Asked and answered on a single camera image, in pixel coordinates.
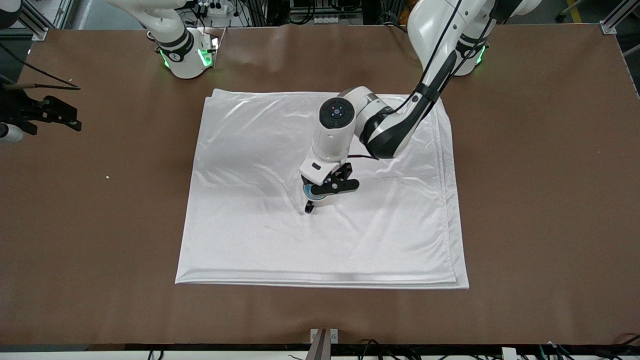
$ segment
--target black cable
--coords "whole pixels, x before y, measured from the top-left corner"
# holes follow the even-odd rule
[[[569,358],[569,360],[575,360],[571,354],[569,354],[569,351],[567,351],[565,348],[562,347],[562,345],[558,345],[559,351],[564,352],[564,356],[566,356],[567,358]]]
[[[338,10],[339,12],[353,12],[356,11],[360,8],[360,6],[356,5],[356,6],[337,6],[333,3],[333,0],[329,0],[329,6],[331,6],[334,10]]]
[[[381,352],[387,353],[387,355],[392,357],[394,360],[400,360],[400,358],[398,358],[393,353],[391,353],[391,351],[389,351],[389,349],[387,349],[386,347],[380,345],[380,343],[378,343],[376,340],[370,339],[368,344],[375,344]]]
[[[387,21],[387,22],[383,22],[382,24],[383,24],[383,25],[386,25],[386,26],[389,26],[389,25],[391,25],[391,26],[395,26],[395,27],[397,27],[398,29],[400,29],[401,31],[403,31],[403,32],[405,32],[405,33],[406,33],[406,29],[405,29],[405,28],[403,28],[402,26],[400,26],[400,25],[396,24],[395,22]]]
[[[259,17],[264,19],[264,23],[269,25],[269,20],[267,19],[266,16],[261,15],[259,12],[255,11],[254,9],[251,8],[251,6],[249,6],[249,4],[245,3],[244,0],[240,0],[241,2],[243,2],[246,5],[246,8],[249,9],[250,11],[253,11],[253,13],[255,15],[258,15]]]
[[[478,39],[476,40],[476,43],[474,44],[474,46],[471,49],[475,49],[478,44],[480,44],[480,41],[482,41],[482,39],[484,38],[484,34],[486,34],[486,31],[489,30],[489,26],[491,26],[491,23],[493,22],[493,11],[496,8],[496,4],[498,2],[496,1],[493,4],[493,8],[491,9],[491,11],[489,12],[489,21],[487,21],[486,25],[484,26],[484,29],[482,30],[482,33],[480,34],[480,36],[478,37]],[[447,86],[447,84],[449,84],[449,82],[451,81],[451,79],[453,78],[454,74],[456,72],[458,72],[458,70],[460,70],[460,68],[462,67],[462,65],[465,63],[465,61],[467,61],[470,57],[471,57],[471,53],[472,51],[469,51],[467,53],[467,55],[465,55],[464,59],[462,59],[462,61],[460,62],[460,64],[458,64],[458,66],[449,74],[449,76],[447,76],[447,79],[444,82],[444,85],[442,86],[442,88],[444,88],[445,86]]]
[[[449,21],[447,21],[447,25],[444,27],[444,30],[442,31],[442,34],[440,34],[440,38],[438,39],[438,42],[436,43],[436,46],[433,48],[433,52],[431,53],[431,57],[429,58],[429,61],[427,62],[427,66],[425,66],[424,67],[424,71],[422,71],[422,75],[420,77],[420,80],[418,81],[418,84],[420,84],[422,82],[422,80],[424,80],[424,77],[427,75],[427,71],[429,70],[429,67],[431,66],[431,63],[433,62],[433,59],[436,57],[436,53],[438,52],[438,48],[440,47],[440,43],[442,42],[442,39],[444,39],[444,35],[447,33],[447,30],[449,30],[449,26],[451,25],[451,22],[456,17],[456,14],[458,13],[458,9],[460,8],[460,4],[461,3],[462,3],[462,0],[458,0],[458,3],[456,4],[456,7],[453,9],[453,12],[451,13],[451,16],[449,17]],[[389,114],[393,114],[393,113],[397,112],[402,107],[404,107],[406,105],[406,103],[409,102],[409,99],[412,98],[413,94],[415,94],[415,88],[413,89],[411,94],[409,94],[409,96],[403,101],[403,103],[400,106],[398,106],[396,109],[390,110],[390,111],[386,111],[386,112],[381,111],[379,114],[380,115],[389,115]]]
[[[629,340],[625,341],[624,343],[620,344],[620,345],[629,345],[632,342],[634,342],[635,340],[640,339],[640,335],[636,335],[633,338],[630,338]]]
[[[147,360],[151,360],[151,357],[153,356],[154,351],[153,349],[149,350],[149,356],[147,356]],[[162,358],[164,357],[164,350],[160,350],[160,357],[158,357],[157,360],[162,360]]]
[[[196,13],[196,11],[189,6],[189,10],[191,10],[191,12],[193,13],[193,16],[196,17],[196,24],[198,23],[198,20],[200,20],[200,23],[202,24],[203,28],[206,28],[206,26],[204,26],[204,22],[202,21],[202,19],[198,16],[198,14]]]
[[[59,86],[59,85],[47,85],[47,84],[3,85],[2,88],[5,91],[33,89],[33,88],[47,88],[47,89],[58,89],[58,90],[80,90],[80,88],[73,87],[73,86]]]
[[[244,17],[244,21],[246,21],[246,27],[250,28],[251,24],[249,24],[249,19],[246,17],[246,13],[244,12],[244,6],[242,5],[242,2],[240,4],[240,11],[242,13],[242,16]]]
[[[26,62],[26,61],[22,61],[22,60],[21,60],[21,59],[20,59],[16,54],[14,54],[11,50],[9,50],[9,49],[8,49],[6,46],[4,46],[4,44],[3,44],[3,43],[1,43],[1,42],[0,42],[0,47],[1,47],[4,51],[6,51],[6,53],[7,53],[7,54],[9,54],[12,58],[16,59],[19,63],[23,64],[24,66],[29,67],[29,68],[31,68],[31,69],[33,69],[33,70],[35,70],[35,71],[37,71],[37,72],[39,72],[39,73],[41,73],[41,74],[43,74],[43,75],[49,76],[49,77],[50,77],[50,78],[52,78],[52,79],[58,80],[59,82],[61,82],[61,83],[63,83],[63,84],[69,85],[69,86],[71,86],[71,87],[73,87],[73,88],[77,88],[78,90],[80,90],[80,88],[79,88],[76,84],[73,84],[73,83],[71,83],[71,82],[69,82],[69,81],[67,81],[67,80],[62,80],[62,79],[60,79],[60,78],[59,78],[59,77],[57,77],[57,76],[53,76],[53,75],[51,75],[50,73],[48,73],[48,72],[46,72],[46,71],[43,71],[43,70],[38,69],[37,67],[33,66],[32,64],[30,64],[30,63],[28,63],[28,62]]]
[[[378,158],[374,158],[373,156],[369,156],[369,155],[347,155],[347,158],[365,158],[365,159],[373,159],[373,160],[380,160]]]
[[[248,26],[249,25],[248,23],[247,25],[244,25],[244,23],[242,22],[242,18],[240,17],[240,11],[238,10],[238,0],[234,0],[234,6],[236,7],[236,12],[234,12],[234,16],[237,16],[237,18],[240,20],[240,24],[242,24],[243,27]]]
[[[308,0],[308,1],[309,1],[309,8],[307,9],[307,16],[305,17],[305,19],[303,19],[300,22],[297,22],[297,21],[291,20],[291,16],[289,16],[289,23],[295,24],[295,25],[304,25],[314,18],[314,15],[316,14],[316,0]]]

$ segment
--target brown table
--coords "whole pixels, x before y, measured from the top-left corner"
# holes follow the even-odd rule
[[[1,151],[0,342],[295,343],[335,327],[341,342],[611,343],[639,332],[640,102],[616,39],[597,25],[499,26],[491,45],[443,94],[470,290],[177,286],[204,97],[406,94],[420,75],[409,41],[371,26],[229,29],[217,69],[183,81],[142,31],[51,31],[28,60],[83,88],[55,94],[84,128],[44,124]]]

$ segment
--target green led light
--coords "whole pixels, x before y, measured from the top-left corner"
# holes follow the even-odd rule
[[[164,53],[162,52],[162,50],[160,50],[160,55],[162,55],[162,59],[164,60],[164,66],[166,66],[168,68],[169,67],[169,62],[166,61],[166,57],[164,56]]]
[[[476,60],[476,65],[478,65],[480,61],[482,61],[482,54],[484,54],[485,49],[486,49],[486,46],[482,46],[482,50],[480,50],[480,56],[478,56],[478,60]]]
[[[200,59],[202,59],[202,64],[204,66],[211,66],[211,56],[209,56],[206,51],[198,50],[198,55],[200,55]]]

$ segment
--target white towel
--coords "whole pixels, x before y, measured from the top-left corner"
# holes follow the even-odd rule
[[[306,214],[298,169],[331,93],[205,101],[176,283],[467,289],[451,125],[439,101],[392,160],[352,158],[357,191]],[[405,95],[384,95],[391,107]],[[351,154],[367,154],[354,137]]]

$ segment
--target metal bracket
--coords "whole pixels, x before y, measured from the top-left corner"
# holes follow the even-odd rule
[[[618,30],[616,30],[616,28],[608,28],[605,25],[604,20],[600,20],[600,29],[602,30],[602,33],[605,35],[615,35],[618,33]]]
[[[617,34],[616,26],[624,20],[640,4],[640,0],[622,0],[607,17],[600,21],[600,28],[605,35]]]
[[[305,360],[331,360],[331,344],[334,337],[337,342],[338,329],[311,329],[313,341]]]
[[[329,329],[329,335],[330,335],[330,339],[331,339],[331,343],[332,344],[337,344],[338,343],[338,329]],[[316,334],[318,333],[318,329],[311,329],[311,342],[314,342],[314,339],[316,338]]]
[[[49,29],[55,26],[42,15],[29,1],[22,2],[22,13],[20,22],[33,33],[31,41],[43,41],[47,37]]]

